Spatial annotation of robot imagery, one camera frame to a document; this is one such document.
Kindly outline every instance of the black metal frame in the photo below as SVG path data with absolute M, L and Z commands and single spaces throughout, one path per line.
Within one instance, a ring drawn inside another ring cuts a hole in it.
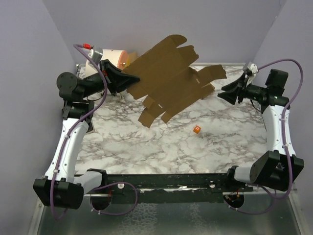
M 135 186 L 138 203 L 187 203 L 210 202 L 222 203 L 223 192 L 250 192 L 252 187 L 238 182 L 236 186 L 228 184 L 231 177 L 226 173 L 209 174 L 113 174 L 106 175 L 105 184 L 127 182 Z M 103 198 L 93 194 L 112 194 L 112 203 L 134 203 L 134 190 L 125 185 L 123 189 L 113 186 L 110 189 L 91 191 L 91 201 L 95 208 L 103 208 Z

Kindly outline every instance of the small orange cube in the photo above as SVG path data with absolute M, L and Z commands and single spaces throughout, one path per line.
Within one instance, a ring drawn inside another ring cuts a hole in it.
M 195 126 L 195 128 L 194 128 L 195 133 L 199 134 L 200 130 L 201 130 L 201 127 Z

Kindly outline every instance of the red component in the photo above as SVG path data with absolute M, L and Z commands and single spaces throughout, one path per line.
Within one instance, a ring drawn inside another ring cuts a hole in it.
M 111 202 L 111 198 L 112 198 L 112 189 L 110 189 L 108 193 L 108 202 Z
M 88 49 L 88 50 L 90 50 L 92 48 L 92 46 L 90 46 L 87 43 L 84 43 L 83 46 L 84 46 L 85 49 Z

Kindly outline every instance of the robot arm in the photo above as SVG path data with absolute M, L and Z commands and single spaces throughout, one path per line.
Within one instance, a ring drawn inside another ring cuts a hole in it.
M 218 94 L 218 97 L 233 105 L 237 100 L 238 103 L 241 103 L 244 98 L 259 103 L 268 136 L 267 152 L 252 166 L 233 166 L 227 174 L 233 183 L 252 183 L 286 191 L 289 184 L 289 170 L 292 170 L 292 181 L 294 181 L 304 167 L 303 160 L 296 157 L 291 143 L 289 131 L 290 107 L 286 110 L 284 125 L 292 169 L 288 169 L 287 155 L 283 146 L 282 113 L 289 99 L 283 97 L 282 94 L 288 73 L 271 70 L 266 81 L 267 87 L 262 88 L 251 84 L 257 71 L 256 65 L 249 63 L 238 80 L 222 87 L 224 92 Z
M 122 73 L 113 66 L 109 60 L 100 61 L 101 71 L 105 75 L 108 88 L 112 94 L 127 89 L 140 79 L 136 76 Z M 79 79 L 70 72 L 64 72 L 57 79 L 59 96 L 64 99 L 63 124 L 61 137 L 54 154 L 51 165 L 42 179 L 36 179 L 33 188 L 45 206 L 50 206 L 50 187 L 53 175 L 56 174 L 54 186 L 54 205 L 56 207 L 77 209 L 82 203 L 84 194 L 92 189 L 106 185 L 106 172 L 104 170 L 89 169 L 84 175 L 74 177 L 75 164 L 83 137 L 92 115 L 78 123 L 70 136 L 66 136 L 69 129 L 85 114 L 94 108 L 94 102 L 84 100 L 85 97 L 103 90 L 104 84 L 100 75 L 94 74 L 86 79 Z M 68 138 L 58 170 L 55 164 L 61 152 L 64 139 Z

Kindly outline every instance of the crumpled cardboard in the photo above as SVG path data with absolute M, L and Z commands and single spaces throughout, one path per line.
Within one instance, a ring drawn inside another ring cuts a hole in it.
M 221 65 L 198 72 L 190 68 L 199 56 L 193 46 L 178 47 L 186 41 L 181 35 L 168 36 L 123 70 L 140 78 L 127 92 L 134 99 L 148 95 L 139 118 L 148 128 L 161 114 L 161 119 L 167 123 L 198 99 L 212 94 L 214 87 L 210 82 L 226 78 Z

